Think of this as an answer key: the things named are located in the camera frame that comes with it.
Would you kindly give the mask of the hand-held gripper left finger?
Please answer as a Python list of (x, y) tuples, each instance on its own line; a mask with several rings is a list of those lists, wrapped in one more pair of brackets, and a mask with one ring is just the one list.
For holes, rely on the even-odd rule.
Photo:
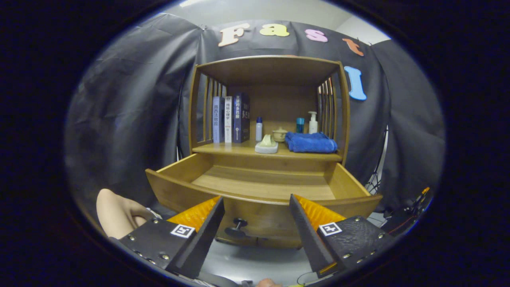
[(225, 214), (217, 196), (168, 220), (152, 218), (119, 240), (119, 247), (149, 266), (195, 279)]

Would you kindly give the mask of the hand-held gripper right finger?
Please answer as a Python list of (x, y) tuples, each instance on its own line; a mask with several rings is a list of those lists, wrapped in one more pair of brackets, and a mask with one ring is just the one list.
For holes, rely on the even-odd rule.
[(347, 218), (299, 195), (292, 194), (288, 206), (311, 270), (319, 278), (357, 269), (394, 241), (362, 216)]

